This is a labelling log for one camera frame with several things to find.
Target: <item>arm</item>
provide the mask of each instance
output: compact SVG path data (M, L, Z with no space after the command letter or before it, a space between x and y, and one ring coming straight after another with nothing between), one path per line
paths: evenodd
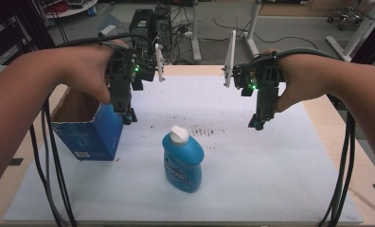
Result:
M278 63L287 89L278 99L282 112L301 100L332 94L340 98L364 131L375 153L375 67L313 55L292 55Z
M47 49L25 54L0 73L0 178L49 93L64 83L110 102L104 46Z

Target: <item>white bottle cap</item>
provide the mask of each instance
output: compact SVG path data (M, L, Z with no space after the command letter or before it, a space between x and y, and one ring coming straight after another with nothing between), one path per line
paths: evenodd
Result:
M170 139L176 145L183 145L188 141L188 131L179 126L172 126L170 129Z

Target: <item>blue cardboard box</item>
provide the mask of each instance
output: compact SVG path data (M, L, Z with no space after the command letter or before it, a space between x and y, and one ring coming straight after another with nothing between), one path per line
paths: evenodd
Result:
M52 112L52 128L79 160L112 161L123 129L112 105L68 89Z

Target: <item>detergent bottle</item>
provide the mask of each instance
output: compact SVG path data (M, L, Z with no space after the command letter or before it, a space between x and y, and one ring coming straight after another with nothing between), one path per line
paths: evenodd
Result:
M185 192L196 191L202 182L202 146L185 128L173 126L163 141L164 168L167 179Z

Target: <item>bottle label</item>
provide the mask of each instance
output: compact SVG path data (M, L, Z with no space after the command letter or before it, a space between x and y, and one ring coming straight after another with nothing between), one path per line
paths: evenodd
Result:
M167 162L165 164L165 169L168 173L168 176L171 177L171 179L175 182L182 183L185 186L191 185L191 181L189 180L189 178L171 162Z

